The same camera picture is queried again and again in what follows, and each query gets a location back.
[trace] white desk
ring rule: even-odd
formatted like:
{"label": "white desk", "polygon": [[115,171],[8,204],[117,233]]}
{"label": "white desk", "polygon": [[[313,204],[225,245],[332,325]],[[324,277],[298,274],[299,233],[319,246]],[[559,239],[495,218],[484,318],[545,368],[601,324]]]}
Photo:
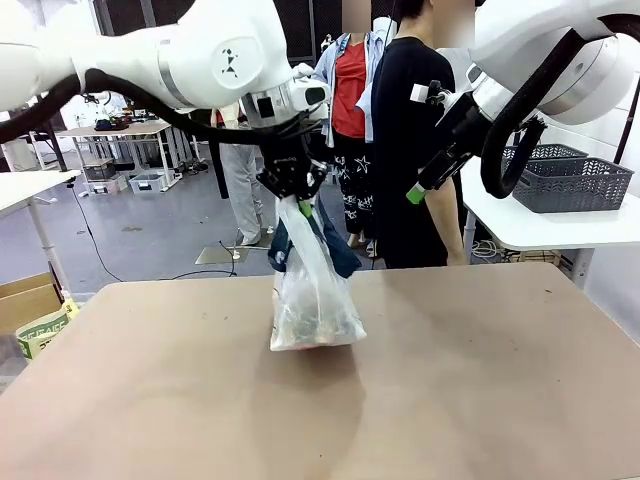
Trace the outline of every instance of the white desk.
{"label": "white desk", "polygon": [[49,240],[42,225],[36,208],[37,199],[35,196],[80,174],[81,172],[78,170],[70,170],[68,172],[0,173],[0,217],[9,215],[21,208],[29,208],[29,213],[42,243],[42,249],[47,259],[51,262],[58,281],[67,291],[71,291],[69,280],[62,269],[62,265],[60,265],[54,245]]}
{"label": "white desk", "polygon": [[489,195],[480,178],[479,158],[462,170],[462,189],[469,210],[465,227],[469,258],[477,219],[513,250],[578,250],[573,280],[583,288],[595,248],[640,244],[640,199],[633,195],[627,194],[618,211],[538,214],[512,196],[498,200]]}
{"label": "white desk", "polygon": [[[160,134],[165,132],[167,136],[167,144],[169,147],[169,155],[173,161],[174,168],[178,167],[181,162],[185,162],[187,160],[187,150],[188,147],[185,146],[184,137],[182,132],[174,129],[167,122],[161,120],[148,121],[144,123],[133,123],[129,126],[129,128],[125,130],[117,130],[117,131],[96,131],[93,127],[80,127],[74,128],[72,130],[67,130],[64,132],[59,132],[56,135],[58,137],[71,137],[73,139],[74,146],[78,152],[78,156],[80,157],[80,161],[83,166],[87,165],[83,156],[82,150],[78,146],[78,138],[87,138],[90,139],[92,137],[102,137],[107,142],[113,142],[112,137],[131,137],[131,140],[124,140],[130,147],[131,154],[133,157],[133,161],[136,165],[136,170],[133,172],[128,172],[132,174],[140,174],[143,173],[142,165],[140,164],[140,158],[136,148],[133,146],[133,137],[138,135],[153,135],[157,138],[158,146],[160,147],[160,158],[162,159],[162,168],[164,170],[165,177],[167,178],[167,187],[165,189],[173,187],[178,181],[182,178],[180,175],[175,175],[173,171],[169,169],[169,165],[167,163],[167,156],[164,152],[162,137]],[[198,160],[198,146],[193,138],[193,146],[195,149],[195,154]]]}

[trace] floor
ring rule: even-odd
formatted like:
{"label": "floor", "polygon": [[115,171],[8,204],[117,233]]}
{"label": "floor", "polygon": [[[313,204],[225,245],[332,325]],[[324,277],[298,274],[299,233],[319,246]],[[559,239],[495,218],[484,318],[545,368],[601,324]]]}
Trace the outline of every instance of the floor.
{"label": "floor", "polygon": [[[78,165],[75,154],[66,154],[69,168]],[[75,193],[83,191],[82,182]],[[322,198],[329,217],[347,236],[339,187],[326,184]],[[54,242],[60,261],[75,293],[91,294],[116,282],[100,265],[87,233],[74,191],[59,186],[43,198],[56,198],[40,212]],[[263,191],[266,220],[274,218],[273,196]],[[124,281],[157,280],[208,269],[228,270],[228,265],[194,265],[205,246],[219,241],[233,244],[236,223],[228,200],[222,200],[212,169],[185,176],[167,193],[134,195],[131,189],[113,196],[79,198],[95,235],[107,268]],[[363,264],[371,268],[371,260]],[[0,218],[0,284],[42,273],[47,263],[31,218],[20,210]],[[236,265],[241,276],[270,275],[272,269],[263,251],[249,253],[245,263]],[[189,278],[221,277],[226,274],[202,273]]]}

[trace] patterned pants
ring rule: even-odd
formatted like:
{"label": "patterned pants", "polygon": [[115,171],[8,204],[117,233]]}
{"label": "patterned pants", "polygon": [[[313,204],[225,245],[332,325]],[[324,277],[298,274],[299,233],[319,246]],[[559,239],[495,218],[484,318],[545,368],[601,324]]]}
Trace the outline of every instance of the patterned pants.
{"label": "patterned pants", "polygon": [[364,138],[350,138],[334,131],[334,158],[344,198],[347,231],[364,232],[366,238],[375,237],[373,211],[372,148]]}

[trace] gray pants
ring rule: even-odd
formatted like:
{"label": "gray pants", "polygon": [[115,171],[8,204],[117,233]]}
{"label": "gray pants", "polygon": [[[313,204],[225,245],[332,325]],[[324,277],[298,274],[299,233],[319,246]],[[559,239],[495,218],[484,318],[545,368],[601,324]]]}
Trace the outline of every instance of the gray pants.
{"label": "gray pants", "polygon": [[229,200],[238,228],[245,241],[260,238],[262,200],[260,182],[256,179],[256,154],[253,145],[220,144],[220,161],[227,179]]}

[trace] plastic bag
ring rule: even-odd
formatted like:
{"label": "plastic bag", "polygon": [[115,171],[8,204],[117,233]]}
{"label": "plastic bag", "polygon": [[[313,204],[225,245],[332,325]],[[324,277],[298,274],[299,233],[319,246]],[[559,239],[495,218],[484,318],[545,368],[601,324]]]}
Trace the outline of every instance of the plastic bag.
{"label": "plastic bag", "polygon": [[295,197],[281,200],[278,214],[294,247],[286,273],[276,276],[271,350],[349,345],[365,338],[348,282],[336,274],[326,244],[313,233]]}

